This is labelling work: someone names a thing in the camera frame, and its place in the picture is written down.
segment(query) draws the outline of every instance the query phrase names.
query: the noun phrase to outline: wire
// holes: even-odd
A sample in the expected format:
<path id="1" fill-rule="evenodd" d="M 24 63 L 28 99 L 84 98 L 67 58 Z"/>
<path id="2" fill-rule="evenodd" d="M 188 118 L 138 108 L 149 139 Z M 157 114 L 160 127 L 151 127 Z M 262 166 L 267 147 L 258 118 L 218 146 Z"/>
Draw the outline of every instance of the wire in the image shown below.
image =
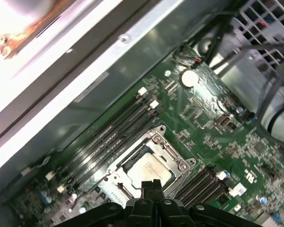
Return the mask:
<path id="1" fill-rule="evenodd" d="M 212 66 L 212 71 L 215 71 L 216 69 L 220 68 L 222 65 L 226 64 L 228 61 L 230 61 L 234 56 L 236 56 L 237 53 L 234 51 L 228 54 L 222 61 L 218 62 L 214 66 Z"/>
<path id="2" fill-rule="evenodd" d="M 207 15 L 211 16 L 219 16 L 219 15 L 232 15 L 235 16 L 236 14 L 239 14 L 239 11 L 233 11 L 233 10 L 223 10 L 223 11 L 209 11 L 202 14 L 200 17 L 204 17 Z M 206 25 L 198 31 L 193 37 L 191 37 L 188 41 L 182 42 L 177 48 L 176 51 L 173 54 L 173 58 L 180 58 L 182 60 L 191 60 L 192 57 L 187 56 L 181 56 L 180 53 L 183 51 L 184 46 L 189 45 L 193 48 L 206 34 L 208 34 L 213 27 L 215 27 L 217 24 L 219 24 L 219 20 L 215 18 L 212 18 Z"/>
<path id="3" fill-rule="evenodd" d="M 274 83 L 272 84 L 268 94 L 264 98 L 261 106 L 258 109 L 258 112 L 256 114 L 257 121 L 256 121 L 256 127 L 258 132 L 263 134 L 264 137 L 266 137 L 269 141 L 276 143 L 284 148 L 284 142 L 281 140 L 276 139 L 273 137 L 263 126 L 262 126 L 262 120 L 264 117 L 264 114 L 266 113 L 269 105 L 271 104 L 273 98 L 275 97 L 276 93 L 278 92 L 279 88 L 284 84 L 284 74 L 279 75 Z"/>
<path id="4" fill-rule="evenodd" d="M 31 173 L 32 170 L 34 169 L 38 169 L 38 168 L 41 168 L 45 165 L 48 164 L 49 160 L 51 159 L 52 156 L 47 156 L 45 157 L 44 159 L 41 158 L 39 160 L 37 160 L 32 167 L 26 167 L 25 169 L 23 169 L 21 171 L 20 174 L 18 174 L 12 181 L 10 181 L 6 186 L 5 188 L 1 191 L 0 193 L 0 205 L 6 203 L 7 201 L 5 200 L 5 197 L 6 197 L 6 194 L 13 188 L 13 186 L 15 186 L 24 176 L 26 176 L 27 174 Z"/>
<path id="5" fill-rule="evenodd" d="M 272 129 L 274 127 L 274 124 L 276 122 L 276 120 L 280 117 L 280 115 L 282 115 L 284 113 L 284 105 L 282 106 L 282 108 L 280 110 L 278 110 L 275 115 L 271 118 L 268 127 L 267 127 L 267 131 L 271 134 Z"/>
<path id="6" fill-rule="evenodd" d="M 239 48 L 240 51 L 246 50 L 272 50 L 272 49 L 284 49 L 284 43 L 281 44 L 260 44 L 260 45 L 246 45 Z M 237 55 L 236 52 L 232 51 L 219 63 L 212 66 L 212 70 L 216 70 L 225 63 L 231 61 Z"/>
<path id="7" fill-rule="evenodd" d="M 267 81 L 264 83 L 264 85 L 262 86 L 262 88 L 261 88 L 261 90 L 260 90 L 256 115 L 258 114 L 258 112 L 259 112 L 259 110 L 260 110 L 260 106 L 262 105 L 262 103 L 263 103 L 263 101 L 264 101 L 268 84 L 271 82 L 271 80 L 272 80 L 273 77 L 274 77 L 273 75 L 270 75 L 270 77 L 267 79 Z"/>

